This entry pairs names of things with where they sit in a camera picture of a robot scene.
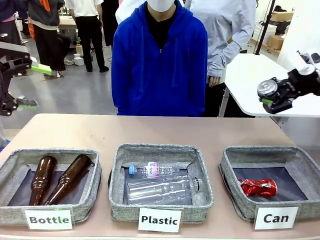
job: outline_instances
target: sleeve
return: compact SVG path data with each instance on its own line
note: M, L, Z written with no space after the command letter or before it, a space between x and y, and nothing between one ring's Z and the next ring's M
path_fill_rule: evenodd
M202 25L202 31L192 42L194 48L191 50L192 60L191 78L189 81L189 117L201 117L205 110L205 89L207 81L208 63L208 34Z
M232 42L215 56L209 66L208 75L221 77L223 69L232 62L249 42L254 31L256 18L256 1L242 0L232 20Z
M96 6L102 4L104 2L104 0L94 0L94 3Z
M27 1L25 1L25 3L21 0L14 0L15 6L16 6L16 10L19 13L19 17L22 18L23 20L28 18L28 14L27 14Z
M111 85L113 103L118 108L118 115L128 115L129 89L132 79L130 56L117 33L114 35L112 56Z
M23 5L23 7L25 8L25 10L28 11L28 2L29 2L29 0L15 0L16 3L17 3L18 1Z
M75 8L75 5L74 3L72 2L72 0L65 0L65 7L67 9L74 9Z
M186 1L185 1L185 4L184 4L184 7L185 7L186 9L190 10L191 3L192 3L192 0L186 0Z

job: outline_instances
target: white label card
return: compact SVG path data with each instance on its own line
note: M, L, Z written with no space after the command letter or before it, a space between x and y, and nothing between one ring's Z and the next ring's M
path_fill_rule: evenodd
M140 208L139 230L178 233L181 219L179 210Z
M299 207L259 207L254 230L291 229Z
M31 230L73 229L70 210L25 210Z

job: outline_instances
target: gray floor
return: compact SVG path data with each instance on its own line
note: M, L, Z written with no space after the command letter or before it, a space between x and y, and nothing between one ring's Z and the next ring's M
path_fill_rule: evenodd
M26 47L39 60L35 42L29 39ZM105 64L111 68L111 49L105 47ZM5 129L21 129L38 113L59 114L100 114L115 115L111 93L111 71L99 73L99 68L93 55L93 72L87 72L85 66L66 66L64 78L45 80L41 73L32 76L14 77L9 91L14 97L21 95L35 99L38 109L23 109L15 111L10 117L3 117Z
M39 60L33 40L26 44L30 54ZM105 47L106 65L111 67L111 49ZM85 66L67 66L64 78L44 81L40 73L32 76L14 77L10 91L14 97L21 95L35 99L39 108L16 111L11 117L3 117L5 129L21 129L38 113L60 114L99 114L115 115L111 93L111 73L99 73L95 56L93 72L88 73ZM320 118L292 117L287 122L284 132L293 142L304 148L320 163Z

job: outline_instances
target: white shirt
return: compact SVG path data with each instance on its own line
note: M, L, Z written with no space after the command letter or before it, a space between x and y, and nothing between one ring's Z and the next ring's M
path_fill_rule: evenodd
M98 16L97 5L104 0L65 0L65 7L74 10L75 17Z

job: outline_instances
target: fabric storage box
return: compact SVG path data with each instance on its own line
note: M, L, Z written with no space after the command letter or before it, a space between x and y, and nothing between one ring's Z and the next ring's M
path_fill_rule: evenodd
M201 192L191 192L192 205L129 205L124 204L125 170L132 164L158 162L159 166L171 166L187 170L192 177L202 179ZM109 201L111 217L118 221L139 220L140 208L182 210L181 222L197 224L206 220L208 209L214 203L214 194L201 152L193 146L123 144L116 151L113 161Z
M222 156L220 170L237 214L253 222L257 206L299 206L296 219L320 217L320 169L302 149L289 146L231 146ZM246 196L238 179L272 179L273 197Z
M56 181L80 154L87 155L94 165L65 198L72 204L28 206L31 195L31 181L40 159L55 157L58 161L54 177ZM89 217L101 178L99 153L87 149L47 148L19 149L14 151L0 167L0 225L27 226L25 210L68 210L72 208L76 223Z

